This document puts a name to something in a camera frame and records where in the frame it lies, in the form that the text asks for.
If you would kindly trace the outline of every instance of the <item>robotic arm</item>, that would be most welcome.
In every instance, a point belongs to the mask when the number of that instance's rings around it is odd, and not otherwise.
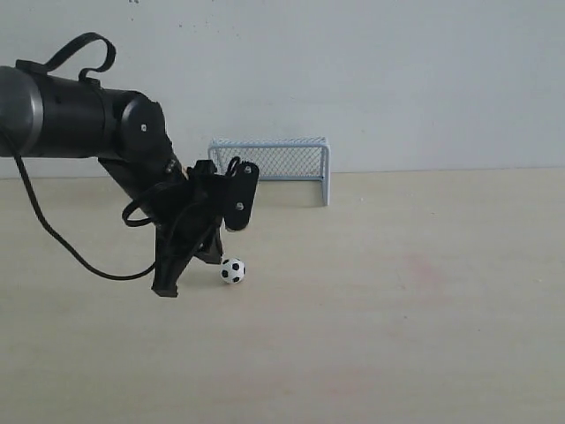
[[[78,80],[49,75],[88,43],[103,41],[107,56],[99,68],[83,69]],[[89,72],[106,72],[114,63],[113,44],[85,33],[46,64],[18,60],[0,66],[0,156],[13,157],[43,227],[83,265],[99,276],[126,280],[154,270],[152,290],[177,296],[177,280],[192,257],[222,261],[220,228],[241,231],[249,223],[259,168],[234,157],[225,175],[212,161],[183,168],[165,130],[158,102],[137,91],[105,89]],[[88,158],[122,187],[132,202],[122,218],[130,227],[155,227],[155,261],[135,276],[111,276],[89,266],[42,216],[22,157]],[[140,209],[145,218],[132,220]]]

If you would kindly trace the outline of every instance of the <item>table surface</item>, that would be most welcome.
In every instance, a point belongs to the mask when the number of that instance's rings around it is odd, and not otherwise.
[[[561,423],[565,170],[332,178],[328,208],[261,184],[223,233],[245,281],[196,261],[177,299],[87,273],[0,181],[0,422]],[[152,261],[111,180],[34,183],[95,266]]]

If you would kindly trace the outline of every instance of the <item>black and white ball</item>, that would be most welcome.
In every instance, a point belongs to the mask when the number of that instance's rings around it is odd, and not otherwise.
[[[220,275],[227,284],[241,283],[245,278],[245,264],[238,258],[224,259]]]

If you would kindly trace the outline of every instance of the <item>black cable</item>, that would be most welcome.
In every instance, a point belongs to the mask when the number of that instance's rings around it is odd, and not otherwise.
[[[69,244],[68,241],[66,241],[58,232],[56,232],[53,229],[53,227],[51,227],[51,225],[49,225],[49,223],[47,222],[47,219],[45,219],[45,216],[43,215],[43,212],[41,211],[41,207],[39,206],[39,202],[37,200],[37,197],[35,196],[35,192],[34,192],[34,188],[32,187],[31,180],[29,178],[29,175],[27,174],[26,166],[24,164],[24,161],[23,161],[21,155],[18,153],[18,150],[16,149],[16,145],[13,142],[13,139],[11,138],[10,134],[2,126],[0,126],[0,135],[2,135],[2,137],[6,141],[6,145],[8,146],[8,149],[10,149],[11,155],[12,155],[14,161],[16,161],[16,165],[18,166],[19,175],[21,176],[21,179],[24,183],[24,186],[26,187],[27,197],[29,197],[29,201],[32,204],[32,208],[34,209],[35,215],[37,216],[37,219],[41,223],[42,227],[45,229],[46,232],[49,233],[49,235],[51,235],[56,241],[58,241],[61,245],[63,245],[63,247],[65,249],[67,249],[72,254],[72,256],[74,256],[74,258],[78,262],[80,262],[80,264],[83,267],[85,267],[87,270],[89,270],[93,274],[96,274],[97,276],[100,276],[102,278],[106,278],[108,280],[114,280],[114,281],[136,280],[138,278],[142,278],[143,276],[148,275],[149,273],[151,273],[154,270],[155,264],[156,264],[155,262],[153,262],[153,264],[149,268],[147,268],[146,270],[144,270],[142,272],[139,272],[138,274],[133,274],[133,275],[129,275],[129,276],[115,276],[115,275],[112,275],[112,274],[107,274],[105,272],[102,272],[99,269],[96,269],[95,267],[90,265],[79,254],[79,252],[77,252],[75,250],[75,248],[72,247],[71,244]]]

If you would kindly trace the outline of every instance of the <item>white wall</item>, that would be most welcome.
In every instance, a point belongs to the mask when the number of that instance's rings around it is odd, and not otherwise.
[[[3,0],[0,63],[109,37],[104,86],[160,101],[187,164],[215,136],[326,135],[336,171],[556,166],[563,16],[558,0]],[[27,162],[35,176],[102,174],[94,160]]]

